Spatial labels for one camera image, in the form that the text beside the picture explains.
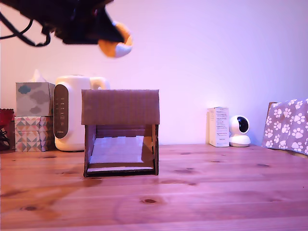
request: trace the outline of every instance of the orange plush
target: orange plush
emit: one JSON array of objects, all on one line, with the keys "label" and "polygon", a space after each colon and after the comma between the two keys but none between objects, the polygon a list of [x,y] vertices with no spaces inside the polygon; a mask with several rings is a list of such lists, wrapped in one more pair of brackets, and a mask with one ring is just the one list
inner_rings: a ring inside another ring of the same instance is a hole
[{"label": "orange plush", "polygon": [[120,58],[130,53],[132,49],[132,37],[129,30],[122,23],[113,22],[113,24],[124,38],[124,43],[110,42],[101,39],[98,41],[98,44],[106,56]]}]

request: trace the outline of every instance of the tissue box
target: tissue box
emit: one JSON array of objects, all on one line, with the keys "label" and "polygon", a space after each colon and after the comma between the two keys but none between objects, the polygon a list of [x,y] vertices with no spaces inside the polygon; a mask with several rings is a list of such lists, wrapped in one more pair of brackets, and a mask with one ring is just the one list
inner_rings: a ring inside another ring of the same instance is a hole
[{"label": "tissue box", "polygon": [[16,116],[53,116],[53,90],[48,82],[16,83]]},{"label": "tissue box", "polygon": [[158,90],[82,90],[84,177],[158,175]]},{"label": "tissue box", "polygon": [[209,109],[209,143],[215,147],[229,147],[229,109]]},{"label": "tissue box", "polygon": [[53,117],[15,117],[16,152],[44,152],[54,149]]}]

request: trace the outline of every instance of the white security camera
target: white security camera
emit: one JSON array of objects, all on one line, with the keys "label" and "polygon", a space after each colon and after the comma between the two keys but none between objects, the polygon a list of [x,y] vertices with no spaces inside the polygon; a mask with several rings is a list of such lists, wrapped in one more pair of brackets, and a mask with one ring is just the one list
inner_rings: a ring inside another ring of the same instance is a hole
[{"label": "white security camera", "polygon": [[242,115],[235,115],[230,119],[229,123],[231,136],[229,138],[230,146],[248,147],[250,138],[246,135],[249,131],[249,121]]}]

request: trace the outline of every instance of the kettle control panel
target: kettle control panel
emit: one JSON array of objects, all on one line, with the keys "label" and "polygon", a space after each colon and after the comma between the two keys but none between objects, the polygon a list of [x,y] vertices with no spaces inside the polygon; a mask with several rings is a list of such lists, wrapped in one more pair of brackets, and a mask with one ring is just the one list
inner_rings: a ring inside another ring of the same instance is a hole
[{"label": "kettle control panel", "polygon": [[54,88],[53,94],[53,132],[54,136],[61,139],[68,132],[68,90],[58,84]]}]

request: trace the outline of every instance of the paw print fabric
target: paw print fabric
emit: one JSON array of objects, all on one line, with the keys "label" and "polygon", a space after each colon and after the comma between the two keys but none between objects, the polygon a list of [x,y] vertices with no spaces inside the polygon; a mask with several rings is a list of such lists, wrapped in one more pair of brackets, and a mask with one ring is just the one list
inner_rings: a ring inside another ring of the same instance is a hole
[{"label": "paw print fabric", "polygon": [[294,99],[270,106],[262,147],[308,155],[308,99]]}]

